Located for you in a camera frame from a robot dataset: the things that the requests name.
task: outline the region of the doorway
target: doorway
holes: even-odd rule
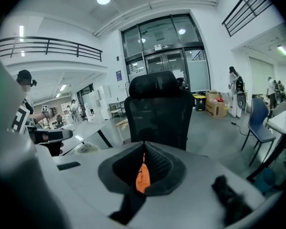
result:
[[[147,73],[171,71],[176,78],[184,77],[187,80],[184,57],[181,50],[148,56],[145,60]]]

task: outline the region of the concrete floor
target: concrete floor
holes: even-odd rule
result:
[[[261,164],[270,146],[270,143],[263,144],[254,163],[249,167],[254,151],[256,151],[256,149],[253,150],[256,138],[250,136],[243,151],[240,151],[245,141],[245,135],[248,133],[249,116],[248,113],[243,111],[240,119],[233,118],[230,114],[222,118],[213,118],[205,111],[197,112],[193,110],[186,150],[194,154],[206,155],[239,176],[246,178]],[[120,118],[117,117],[114,121],[117,123]],[[241,131],[245,135],[240,134],[239,128],[231,124],[232,121],[241,127]],[[121,131],[120,127],[117,128],[114,125],[113,119],[105,121],[105,127],[101,130],[113,147],[120,146],[123,140],[130,138],[129,126]],[[280,138],[279,133],[276,131],[273,131],[273,133],[277,138],[270,153]],[[98,133],[94,134],[88,141],[101,149],[108,148]],[[286,152],[283,152],[271,166],[276,173],[277,184],[280,184],[286,177],[284,160],[286,160]]]

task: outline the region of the chair leg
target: chair leg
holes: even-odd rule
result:
[[[253,157],[253,159],[251,160],[251,162],[250,162],[250,164],[249,164],[249,167],[252,165],[253,161],[255,160],[255,158],[256,158],[256,156],[257,156],[257,153],[258,153],[259,149],[261,148],[261,145],[262,145],[262,143],[259,143],[259,146],[258,146],[258,148],[257,148],[257,151],[256,151],[256,153],[254,154],[254,157]]]
[[[256,144],[255,144],[255,146],[254,146],[253,150],[256,148],[257,144],[258,144],[258,141],[256,142]]]
[[[245,146],[245,144],[246,144],[246,142],[248,140],[249,134],[250,134],[250,130],[248,131],[248,135],[247,135],[246,140],[245,140],[245,142],[244,142],[244,144],[242,146],[242,149],[240,151],[242,151],[244,149],[244,146]]]
[[[266,158],[267,158],[267,156],[268,156],[268,154],[269,154],[269,152],[270,152],[270,149],[271,149],[271,147],[272,147],[273,142],[274,142],[274,140],[271,142],[271,145],[270,145],[270,147],[269,147],[269,149],[268,149],[268,152],[267,152],[267,154],[266,154],[266,156],[265,156],[263,162],[265,162],[265,160],[266,160]]]

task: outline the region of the black hat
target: black hat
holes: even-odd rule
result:
[[[27,79],[29,81],[32,80],[31,73],[28,70],[19,71],[17,75],[17,81]]]

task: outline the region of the chair headrest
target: chair headrest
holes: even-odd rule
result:
[[[180,88],[171,71],[137,76],[129,86],[132,98],[168,97],[180,94]]]

